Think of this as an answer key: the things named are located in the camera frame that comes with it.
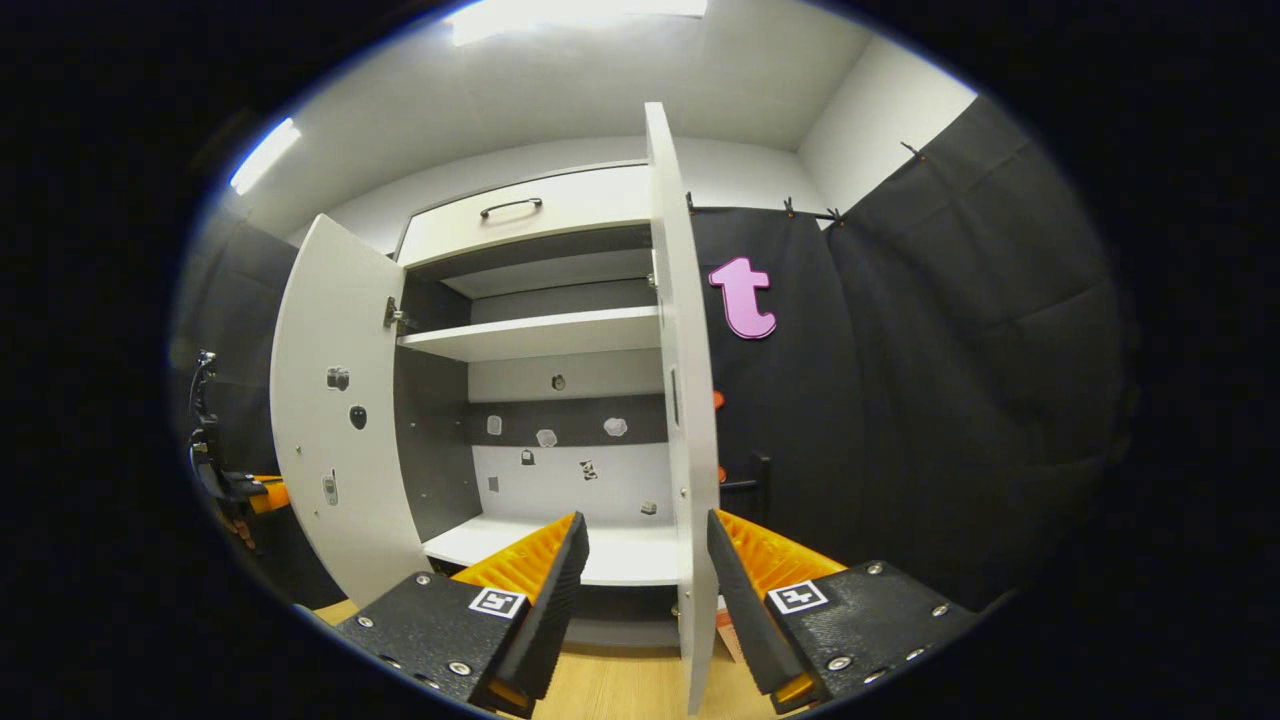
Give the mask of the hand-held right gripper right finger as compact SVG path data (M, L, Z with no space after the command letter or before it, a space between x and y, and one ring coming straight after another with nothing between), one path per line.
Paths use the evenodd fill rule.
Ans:
M721 509L707 547L753 680L778 714L859 698L984 619L888 562L846 566Z

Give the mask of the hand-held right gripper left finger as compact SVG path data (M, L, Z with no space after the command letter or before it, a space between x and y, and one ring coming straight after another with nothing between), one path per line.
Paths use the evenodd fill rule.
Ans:
M452 575L416 571L335 625L425 691L530 719L547 697L590 553L570 512Z

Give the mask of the beige double-door shoe cabinet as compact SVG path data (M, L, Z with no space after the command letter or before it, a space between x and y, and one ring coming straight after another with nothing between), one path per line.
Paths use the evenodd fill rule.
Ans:
M566 168L481 192L562 173L646 164L646 158ZM397 340L562 313L658 309L650 219L412 268L397 261L403 237L392 254L375 249L403 269L397 305L419 324L397 332ZM660 361L659 347L461 363L397 343L396 437L422 544L483 514L545 525L581 512L586 524L675 528ZM582 587L588 602L572 625L579 639L663 639L681 660L677 583Z

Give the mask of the cabinet door with camera sticker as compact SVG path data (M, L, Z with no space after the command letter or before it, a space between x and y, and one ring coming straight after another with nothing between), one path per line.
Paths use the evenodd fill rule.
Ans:
M330 217L311 223L282 296L269 404L276 461L303 534L364 607L428 560L396 437L404 272Z

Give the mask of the cabinet door with headphone sticker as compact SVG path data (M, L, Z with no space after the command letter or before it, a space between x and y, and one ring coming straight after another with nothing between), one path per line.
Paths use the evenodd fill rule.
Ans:
M685 712L699 714L716 638L718 580L707 523L719 505L710 348L701 274L675 137L660 102L644 106L652 250L660 329L669 477L676 528Z

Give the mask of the white cabinet shelf board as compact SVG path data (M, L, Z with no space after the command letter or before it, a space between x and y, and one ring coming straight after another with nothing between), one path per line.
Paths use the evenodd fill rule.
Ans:
M428 557L471 566L540 529L541 524L486 514L472 518L424 544ZM677 537L672 525L617 527L588 524L589 556L581 580L588 585L675 585Z
M397 343L461 363L494 363L659 348L660 323L657 307L621 307L407 334Z

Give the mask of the narrow double-strip ceiling light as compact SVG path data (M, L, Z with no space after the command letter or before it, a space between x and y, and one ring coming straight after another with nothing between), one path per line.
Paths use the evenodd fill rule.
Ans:
M292 117L282 119L243 159L230 176L228 186L239 196L250 192L265 174L300 140L301 132Z

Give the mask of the beige cabinet drawer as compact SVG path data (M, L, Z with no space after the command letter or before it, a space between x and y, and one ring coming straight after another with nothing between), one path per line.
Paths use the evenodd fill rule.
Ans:
M635 225L652 217L650 167L607 167L548 176L474 193L410 219L397 261L404 268L506 243L575 231ZM508 208L483 222L484 208L540 197L540 209Z

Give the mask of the orange and white small box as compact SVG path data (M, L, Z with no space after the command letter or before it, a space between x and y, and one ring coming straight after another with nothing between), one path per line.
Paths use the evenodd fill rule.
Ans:
M739 639L736 628L733 625L733 620L731 618L727 601L722 594L717 596L716 630L721 642L724 644L727 652L730 653L730 657L736 664L745 664L742 646Z

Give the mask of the black backdrop cloth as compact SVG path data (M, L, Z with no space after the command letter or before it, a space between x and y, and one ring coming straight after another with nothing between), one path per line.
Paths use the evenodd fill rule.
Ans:
M1111 263L1053 160L974 97L841 217L692 214L722 468L772 457L765 527L879 560L969 609L1021 583L1089 503L1117 438L1126 327ZM247 363L266 398L298 247L265 305L209 288L204 245L166 324L172 365Z

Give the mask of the large ceiling light panel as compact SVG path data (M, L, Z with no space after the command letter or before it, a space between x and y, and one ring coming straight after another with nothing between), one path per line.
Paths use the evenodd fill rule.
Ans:
M442 22L456 46L544 26L582 26L631 15L703 18L709 0L474 0Z

